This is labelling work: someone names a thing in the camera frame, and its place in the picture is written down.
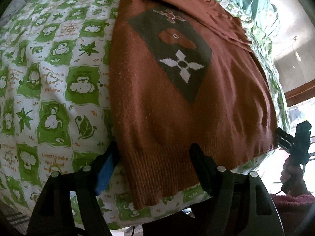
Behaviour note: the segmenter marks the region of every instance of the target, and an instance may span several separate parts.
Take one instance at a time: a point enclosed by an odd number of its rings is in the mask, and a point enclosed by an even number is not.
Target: sweater
[[[109,93],[136,209],[199,183],[192,143],[228,169],[277,146],[276,112],[249,43],[214,0],[120,0]]]

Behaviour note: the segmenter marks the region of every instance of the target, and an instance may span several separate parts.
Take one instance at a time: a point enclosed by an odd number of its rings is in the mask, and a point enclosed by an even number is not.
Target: brown knit sweater
[[[228,169],[277,145],[264,72],[214,0],[120,0],[110,101],[134,207],[198,184],[197,142]]]

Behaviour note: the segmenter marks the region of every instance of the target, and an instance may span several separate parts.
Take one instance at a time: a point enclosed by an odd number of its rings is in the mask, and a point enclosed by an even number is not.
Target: white wall
[[[278,8],[281,20],[272,54],[283,90],[288,92],[315,79],[315,28],[297,0],[270,1]]]

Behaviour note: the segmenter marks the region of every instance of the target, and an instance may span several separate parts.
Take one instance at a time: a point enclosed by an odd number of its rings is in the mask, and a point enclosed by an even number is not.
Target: bed
[[[242,20],[266,74],[278,126],[288,132],[288,109],[271,57],[276,8],[268,0],[216,1]],[[0,199],[26,215],[52,171],[78,171],[115,139],[108,50],[118,5],[119,0],[13,0],[0,19]],[[69,95],[65,84],[78,95]],[[88,94],[88,102],[80,93]],[[233,172],[254,170],[272,153]],[[75,193],[70,197],[75,223],[82,226]],[[110,229],[154,221],[208,198],[196,185],[135,210],[122,164],[97,197]]]

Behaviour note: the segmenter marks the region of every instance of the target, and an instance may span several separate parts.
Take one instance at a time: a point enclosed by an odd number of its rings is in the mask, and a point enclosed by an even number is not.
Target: metal bolt
[[[252,177],[258,177],[258,174],[257,174],[255,171],[252,171],[252,172],[250,173],[250,175],[251,175]]]
[[[88,172],[91,170],[91,166],[90,165],[85,165],[82,169],[84,172]]]
[[[226,170],[226,168],[223,166],[219,166],[219,167],[217,167],[217,170],[220,172],[224,172]]]
[[[54,171],[53,173],[51,173],[52,177],[57,177],[59,176],[59,171]]]

